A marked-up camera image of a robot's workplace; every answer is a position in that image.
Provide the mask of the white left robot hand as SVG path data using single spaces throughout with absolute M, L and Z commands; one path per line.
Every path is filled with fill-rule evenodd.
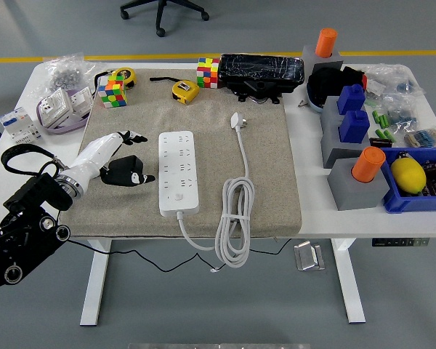
M 67 177 L 87 191 L 89 181 L 100 175 L 100 170 L 123 145 L 147 142 L 148 139 L 133 131 L 114 132 L 91 141 L 76 160 L 59 177 Z

